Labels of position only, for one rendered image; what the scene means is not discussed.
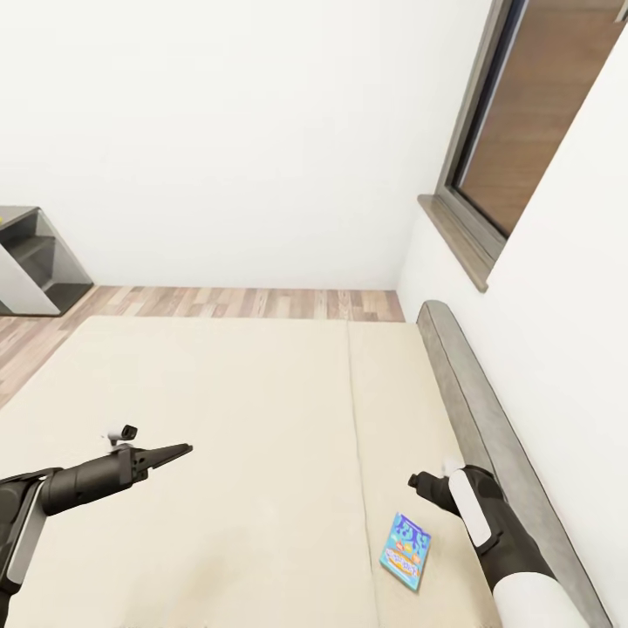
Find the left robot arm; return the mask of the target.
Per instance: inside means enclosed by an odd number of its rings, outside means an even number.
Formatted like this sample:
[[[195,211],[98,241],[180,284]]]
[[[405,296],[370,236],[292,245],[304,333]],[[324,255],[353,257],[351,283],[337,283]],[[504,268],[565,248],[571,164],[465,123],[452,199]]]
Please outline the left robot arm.
[[[109,439],[107,456],[0,479],[0,628],[7,622],[11,596],[22,588],[47,516],[132,488],[149,478],[149,468],[191,450],[188,443],[142,450],[126,442],[137,433],[137,427],[107,421],[100,434]]]

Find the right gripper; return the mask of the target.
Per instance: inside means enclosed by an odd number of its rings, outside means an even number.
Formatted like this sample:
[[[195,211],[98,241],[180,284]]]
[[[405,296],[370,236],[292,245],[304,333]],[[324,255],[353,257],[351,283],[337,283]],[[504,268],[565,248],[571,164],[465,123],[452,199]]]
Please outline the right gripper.
[[[458,510],[451,509],[442,496],[442,484],[445,480],[446,478],[438,478],[423,470],[421,473],[412,474],[407,486],[415,488],[419,496],[429,500],[431,503],[435,503],[441,509],[461,517]]]

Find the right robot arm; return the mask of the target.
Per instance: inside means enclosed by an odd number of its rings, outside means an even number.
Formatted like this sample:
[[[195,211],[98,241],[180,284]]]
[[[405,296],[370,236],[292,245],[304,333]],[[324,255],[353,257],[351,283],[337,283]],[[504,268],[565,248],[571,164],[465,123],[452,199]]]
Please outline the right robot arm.
[[[407,486],[462,518],[493,593],[503,628],[589,628],[488,470],[445,459],[438,478],[412,474]]]

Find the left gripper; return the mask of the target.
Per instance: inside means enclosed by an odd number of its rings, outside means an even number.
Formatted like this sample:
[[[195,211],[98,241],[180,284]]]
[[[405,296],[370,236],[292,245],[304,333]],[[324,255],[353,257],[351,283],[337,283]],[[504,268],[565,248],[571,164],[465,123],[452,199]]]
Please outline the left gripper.
[[[79,465],[76,492],[82,505],[115,495],[149,478],[148,469],[179,457],[191,450],[188,443],[159,449],[129,447]]]

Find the board game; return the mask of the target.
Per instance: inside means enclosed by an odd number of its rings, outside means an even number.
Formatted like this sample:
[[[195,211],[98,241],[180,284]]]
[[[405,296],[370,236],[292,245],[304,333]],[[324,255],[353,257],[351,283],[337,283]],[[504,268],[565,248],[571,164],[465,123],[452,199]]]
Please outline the board game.
[[[430,539],[426,531],[397,512],[379,562],[416,590]]]

